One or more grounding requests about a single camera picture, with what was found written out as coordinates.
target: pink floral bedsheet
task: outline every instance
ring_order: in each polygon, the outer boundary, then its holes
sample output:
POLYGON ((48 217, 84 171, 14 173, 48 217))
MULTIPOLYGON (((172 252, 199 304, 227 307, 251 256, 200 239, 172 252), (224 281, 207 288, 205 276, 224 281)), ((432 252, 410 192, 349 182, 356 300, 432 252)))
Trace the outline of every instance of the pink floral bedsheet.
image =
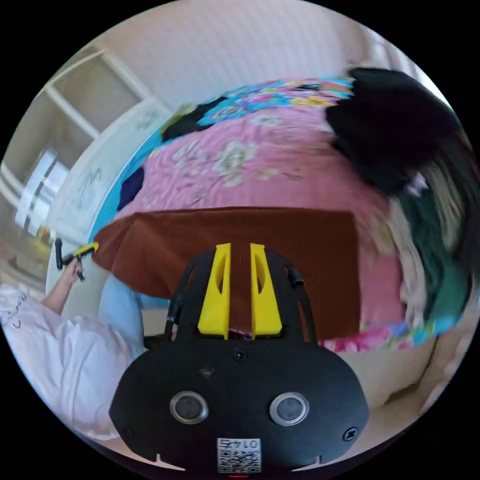
POLYGON ((388 326, 405 324, 399 260, 377 254, 370 235, 372 214, 386 213, 388 201, 357 177, 330 140, 324 109, 315 106, 264 109, 185 135, 149 156, 141 190, 115 219, 233 206, 351 211, 360 239, 361 332, 322 343, 335 351, 384 348, 388 326))

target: person's arm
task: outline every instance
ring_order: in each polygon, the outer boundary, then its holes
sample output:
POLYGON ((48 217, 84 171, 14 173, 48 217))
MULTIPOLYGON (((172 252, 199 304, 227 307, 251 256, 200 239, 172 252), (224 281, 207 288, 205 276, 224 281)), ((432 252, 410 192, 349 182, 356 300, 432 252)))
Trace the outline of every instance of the person's arm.
POLYGON ((72 285, 78 280, 78 272, 83 272, 82 264, 74 259, 65 268, 53 290, 42 301, 42 305, 58 315, 62 314, 72 285))

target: brown towel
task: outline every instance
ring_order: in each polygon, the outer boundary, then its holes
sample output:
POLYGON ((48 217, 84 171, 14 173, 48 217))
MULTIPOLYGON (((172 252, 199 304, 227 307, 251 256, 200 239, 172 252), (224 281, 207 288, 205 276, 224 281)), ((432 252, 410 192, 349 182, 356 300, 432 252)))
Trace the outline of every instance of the brown towel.
POLYGON ((358 238, 350 212, 213 208, 136 213, 103 228, 93 260, 135 291, 170 298, 188 262, 232 244, 231 327, 249 330, 250 243, 288 258, 305 280, 319 339, 359 332, 358 238))

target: handheld tool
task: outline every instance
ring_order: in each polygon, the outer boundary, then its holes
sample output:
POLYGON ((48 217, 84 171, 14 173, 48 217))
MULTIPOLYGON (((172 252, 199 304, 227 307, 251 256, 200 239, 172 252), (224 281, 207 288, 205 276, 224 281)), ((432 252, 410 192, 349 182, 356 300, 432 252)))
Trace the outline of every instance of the handheld tool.
MULTIPOLYGON (((99 244, 94 241, 89 243, 88 245, 82 246, 75 250, 73 253, 69 253, 66 256, 62 256, 62 239, 56 238, 55 239, 55 255, 56 255, 56 267, 60 271, 63 267, 69 265, 75 258, 78 259, 79 262, 82 261, 83 257, 90 255, 96 252, 99 248, 99 244)), ((85 277, 82 272, 78 272, 78 278, 81 282, 85 280, 85 277)))
POLYGON ((109 411, 115 428, 137 455, 212 477, 261 477, 340 457, 369 409, 349 365, 318 346, 301 274, 250 245, 247 340, 229 330, 230 267, 230 244, 190 262, 165 340, 119 382, 109 411))

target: white shirt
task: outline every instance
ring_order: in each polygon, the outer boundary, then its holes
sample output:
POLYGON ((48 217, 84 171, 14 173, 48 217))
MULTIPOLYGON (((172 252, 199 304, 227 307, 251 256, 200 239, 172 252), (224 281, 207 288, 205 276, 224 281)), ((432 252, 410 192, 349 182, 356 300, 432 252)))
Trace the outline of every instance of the white shirt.
POLYGON ((60 420, 94 440, 119 436, 109 409, 133 361, 120 333, 83 316, 65 320, 8 285, 0 285, 0 320, 20 368, 60 420))

